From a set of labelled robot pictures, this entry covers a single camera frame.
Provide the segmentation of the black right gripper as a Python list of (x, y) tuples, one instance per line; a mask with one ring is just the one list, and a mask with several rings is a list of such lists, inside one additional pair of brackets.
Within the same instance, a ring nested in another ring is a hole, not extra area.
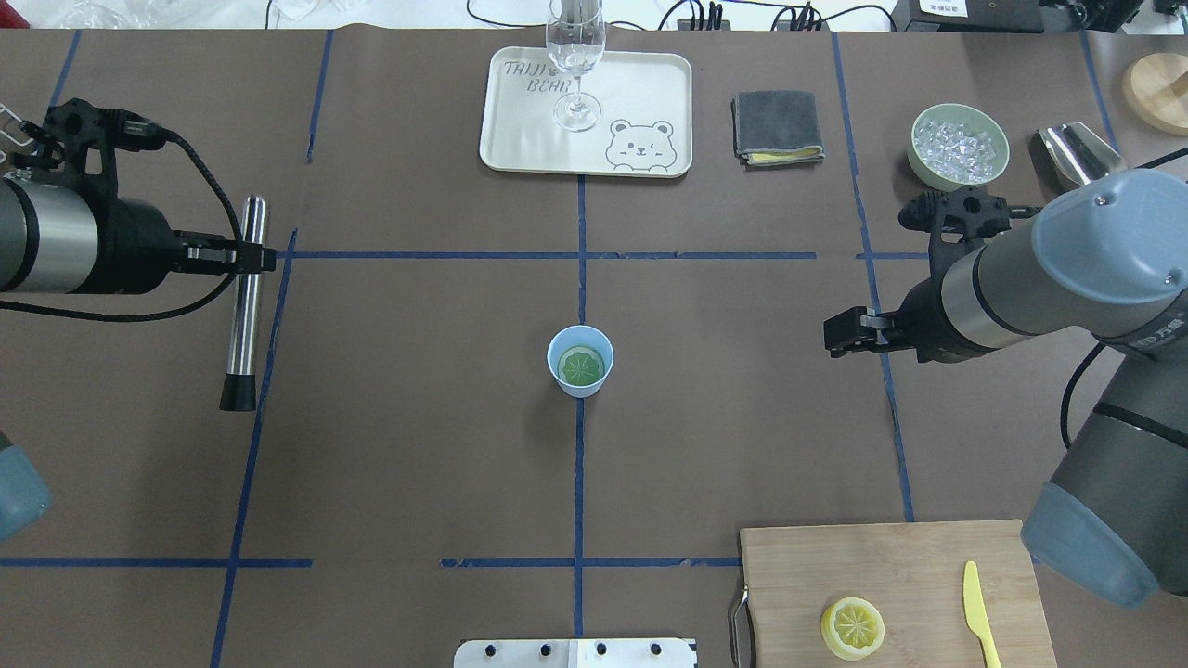
[(1010, 206), (982, 185), (912, 198), (898, 220), (906, 229), (928, 233), (929, 278), (912, 288), (896, 311), (852, 307), (824, 321), (832, 359), (890, 353), (901, 346), (914, 349), (921, 363), (956, 364), (1035, 338), (988, 304), (979, 263), (990, 240), (1005, 234), (1017, 241), (1037, 214), (1036, 207)]

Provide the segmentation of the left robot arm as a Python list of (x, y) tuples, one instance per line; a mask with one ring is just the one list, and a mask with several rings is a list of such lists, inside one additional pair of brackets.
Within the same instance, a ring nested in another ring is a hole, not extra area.
[[(97, 314), (4, 302), (5, 310), (106, 323), (162, 321), (235, 291), (220, 407), (255, 409), (255, 326), (260, 275), (277, 267), (266, 245), (267, 204), (251, 196), (236, 215), (200, 153), (178, 132), (132, 111), (97, 109), (80, 97), (51, 107), (42, 122), (4, 109), (1, 288), (4, 294), (141, 295), (168, 275), (216, 276), (211, 294), (187, 307), (144, 315)], [(229, 237), (177, 231), (162, 212), (119, 195), (116, 152), (182, 149), (219, 198)]]

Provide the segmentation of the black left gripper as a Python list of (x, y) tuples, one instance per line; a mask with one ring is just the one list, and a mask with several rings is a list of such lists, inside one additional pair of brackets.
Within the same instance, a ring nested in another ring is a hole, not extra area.
[(171, 272), (263, 275), (277, 267), (263, 244), (187, 239), (147, 202), (120, 198), (115, 153), (162, 149), (151, 120), (97, 109), (80, 97), (24, 120), (34, 153), (17, 157), (17, 291), (148, 294)]

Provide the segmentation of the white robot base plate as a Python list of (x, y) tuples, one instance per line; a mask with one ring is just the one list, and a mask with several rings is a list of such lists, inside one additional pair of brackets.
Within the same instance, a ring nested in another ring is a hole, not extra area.
[(470, 639), (454, 667), (697, 667), (696, 642), (677, 637)]

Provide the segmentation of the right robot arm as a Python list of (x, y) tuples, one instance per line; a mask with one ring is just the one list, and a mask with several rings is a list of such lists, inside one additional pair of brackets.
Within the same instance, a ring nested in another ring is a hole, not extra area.
[(898, 220), (928, 237), (925, 281), (896, 310), (853, 307), (823, 324), (833, 358), (909, 349), (943, 364), (1087, 330), (1094, 346), (1061, 398), (1064, 456), (1020, 538), (1126, 609), (1187, 590), (1187, 187), (1168, 160), (1042, 207), (1011, 207), (982, 185), (922, 193)]

